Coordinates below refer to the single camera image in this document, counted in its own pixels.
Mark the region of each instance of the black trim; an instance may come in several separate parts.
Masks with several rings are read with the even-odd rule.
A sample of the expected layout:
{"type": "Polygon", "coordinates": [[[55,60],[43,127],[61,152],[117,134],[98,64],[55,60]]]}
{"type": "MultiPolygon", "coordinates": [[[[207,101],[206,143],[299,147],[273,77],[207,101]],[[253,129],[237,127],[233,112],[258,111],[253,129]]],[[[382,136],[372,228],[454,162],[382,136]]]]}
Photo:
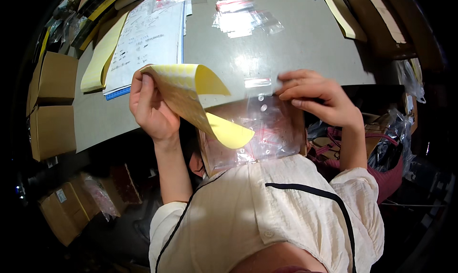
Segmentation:
{"type": "Polygon", "coordinates": [[[266,186],[271,186],[280,190],[298,190],[298,191],[305,191],[316,196],[322,196],[325,198],[329,198],[337,202],[342,211],[343,217],[345,218],[345,224],[347,225],[348,236],[350,239],[350,247],[351,247],[351,255],[353,259],[353,269],[352,272],[356,273],[356,266],[354,263],[354,235],[353,235],[353,228],[351,226],[350,216],[348,215],[347,208],[345,207],[344,202],[340,199],[340,197],[334,193],[329,191],[323,191],[316,189],[314,187],[308,185],[300,185],[300,184],[275,184],[275,183],[267,183],[266,186]]]}
{"type": "Polygon", "coordinates": [[[175,225],[175,229],[172,231],[172,234],[170,235],[169,240],[168,240],[167,242],[165,242],[164,247],[162,247],[161,253],[159,253],[159,256],[157,257],[155,272],[157,272],[157,267],[159,266],[159,260],[161,260],[162,253],[164,253],[165,248],[167,248],[167,246],[169,246],[169,243],[170,243],[170,241],[172,240],[172,237],[175,235],[175,232],[176,232],[176,231],[178,230],[178,228],[180,227],[181,221],[182,221],[183,218],[185,217],[186,211],[188,210],[188,207],[189,207],[189,205],[191,204],[192,197],[196,194],[196,192],[197,192],[198,190],[200,190],[200,189],[203,188],[204,186],[206,186],[206,185],[208,185],[208,184],[211,184],[211,183],[213,183],[214,181],[216,181],[217,179],[221,178],[221,176],[222,176],[224,173],[226,173],[226,171],[221,172],[220,175],[219,175],[219,177],[216,177],[214,180],[209,181],[208,183],[204,184],[203,186],[197,188],[197,190],[196,190],[196,191],[192,194],[192,196],[189,198],[189,201],[188,201],[188,204],[186,204],[185,210],[184,210],[183,213],[181,214],[180,219],[178,220],[178,223],[175,225]]]}

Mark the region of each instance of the blue ruler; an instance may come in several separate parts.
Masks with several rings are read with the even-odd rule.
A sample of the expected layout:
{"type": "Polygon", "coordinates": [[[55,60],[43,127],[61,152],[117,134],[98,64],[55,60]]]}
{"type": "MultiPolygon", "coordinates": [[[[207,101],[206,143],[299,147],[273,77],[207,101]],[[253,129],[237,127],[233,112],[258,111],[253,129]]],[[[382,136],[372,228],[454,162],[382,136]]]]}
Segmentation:
{"type": "Polygon", "coordinates": [[[126,88],[123,88],[123,89],[121,89],[121,90],[115,91],[115,92],[113,92],[113,93],[107,94],[107,95],[105,95],[105,98],[106,98],[107,100],[110,100],[110,99],[116,98],[116,97],[118,97],[118,96],[121,96],[121,95],[123,95],[123,94],[127,94],[127,93],[129,93],[129,92],[130,92],[130,86],[129,86],[129,87],[126,87],[126,88]]]}

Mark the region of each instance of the white label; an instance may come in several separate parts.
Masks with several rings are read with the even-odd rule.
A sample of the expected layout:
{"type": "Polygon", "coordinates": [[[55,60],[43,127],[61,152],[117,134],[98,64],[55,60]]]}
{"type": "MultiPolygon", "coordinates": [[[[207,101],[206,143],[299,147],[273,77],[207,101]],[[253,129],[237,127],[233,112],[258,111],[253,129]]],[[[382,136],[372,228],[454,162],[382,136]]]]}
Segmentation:
{"type": "Polygon", "coordinates": [[[67,200],[67,197],[65,196],[64,191],[62,189],[56,191],[56,195],[59,198],[60,203],[63,203],[67,200]]]}

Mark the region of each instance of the blouse sleeve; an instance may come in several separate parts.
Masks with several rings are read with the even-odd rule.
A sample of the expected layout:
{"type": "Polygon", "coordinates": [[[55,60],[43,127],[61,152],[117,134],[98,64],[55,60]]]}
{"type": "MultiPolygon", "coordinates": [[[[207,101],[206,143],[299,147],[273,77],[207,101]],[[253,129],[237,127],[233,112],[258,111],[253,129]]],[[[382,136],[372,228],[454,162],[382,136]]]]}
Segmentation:
{"type": "Polygon", "coordinates": [[[149,229],[151,243],[148,253],[151,272],[154,272],[157,257],[168,241],[185,208],[186,203],[184,202],[170,202],[160,207],[152,217],[149,229]]]}
{"type": "Polygon", "coordinates": [[[363,223],[372,239],[376,259],[383,254],[385,230],[377,205],[378,184],[364,168],[343,171],[329,185],[363,223]]]}

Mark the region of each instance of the fingernail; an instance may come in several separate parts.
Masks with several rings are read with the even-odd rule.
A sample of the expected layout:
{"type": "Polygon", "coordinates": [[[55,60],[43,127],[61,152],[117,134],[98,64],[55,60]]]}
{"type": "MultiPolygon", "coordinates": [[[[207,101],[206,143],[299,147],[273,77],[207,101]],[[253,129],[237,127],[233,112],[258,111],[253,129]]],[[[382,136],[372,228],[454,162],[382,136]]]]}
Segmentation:
{"type": "Polygon", "coordinates": [[[143,82],[143,84],[148,83],[149,77],[148,77],[148,75],[147,75],[146,73],[144,73],[144,74],[142,75],[141,81],[143,82]]]}
{"type": "Polygon", "coordinates": [[[293,99],[291,100],[291,104],[293,106],[299,107],[301,105],[301,101],[299,99],[293,99]]]}

